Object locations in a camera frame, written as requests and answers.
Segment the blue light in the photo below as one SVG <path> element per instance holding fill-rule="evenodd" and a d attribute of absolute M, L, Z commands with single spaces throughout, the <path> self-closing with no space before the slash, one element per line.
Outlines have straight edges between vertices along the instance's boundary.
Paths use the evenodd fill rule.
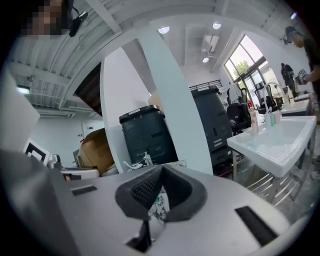
<path fill-rule="evenodd" d="M 296 16 L 297 16 L 297 13 L 294 12 L 294 13 L 291 15 L 291 20 L 293 20 Z"/>

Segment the cardboard box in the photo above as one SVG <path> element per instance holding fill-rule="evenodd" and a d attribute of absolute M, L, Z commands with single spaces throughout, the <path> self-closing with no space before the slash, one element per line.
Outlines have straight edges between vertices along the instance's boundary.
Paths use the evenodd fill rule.
<path fill-rule="evenodd" d="M 77 158 L 80 167 L 96 166 L 100 175 L 108 170 L 115 161 L 104 128 L 93 131 L 85 137 Z"/>

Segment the shoe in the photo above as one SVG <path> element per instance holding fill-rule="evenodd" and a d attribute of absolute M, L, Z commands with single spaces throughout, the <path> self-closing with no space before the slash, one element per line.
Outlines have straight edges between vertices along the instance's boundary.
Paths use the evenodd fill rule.
<path fill-rule="evenodd" d="M 312 180 L 320 182 L 320 171 L 313 171 L 310 174 L 310 177 L 311 177 Z"/>
<path fill-rule="evenodd" d="M 315 157 L 315 158 L 312 158 L 311 162 L 312 162 L 314 165 L 320 165 L 320 155 L 318 155 L 318 156 Z"/>

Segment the man wearing cap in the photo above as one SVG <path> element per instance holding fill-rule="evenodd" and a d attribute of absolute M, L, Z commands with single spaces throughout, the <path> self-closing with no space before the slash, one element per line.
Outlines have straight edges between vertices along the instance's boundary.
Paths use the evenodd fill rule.
<path fill-rule="evenodd" d="M 287 42 L 298 47 L 304 48 L 306 56 L 309 61 L 310 74 L 307 74 L 303 79 L 304 83 L 312 82 L 313 90 L 316 94 L 318 106 L 320 106 L 320 48 L 310 38 L 303 36 L 293 26 L 287 26 L 285 28 L 285 34 Z M 320 155 L 312 159 L 312 163 L 316 165 L 317 171 L 311 174 L 313 180 L 320 181 Z"/>

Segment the black storage bin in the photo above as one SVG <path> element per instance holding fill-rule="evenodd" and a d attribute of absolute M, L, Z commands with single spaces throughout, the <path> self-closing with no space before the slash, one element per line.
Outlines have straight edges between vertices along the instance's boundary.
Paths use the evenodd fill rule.
<path fill-rule="evenodd" d="M 227 144 L 227 138 L 232 137 L 232 129 L 218 92 L 219 89 L 215 85 L 191 91 L 201 118 L 213 167 L 232 158 Z"/>
<path fill-rule="evenodd" d="M 144 152 L 153 164 L 178 161 L 165 115 L 156 105 L 141 107 L 119 117 L 125 143 L 132 163 L 141 161 Z"/>

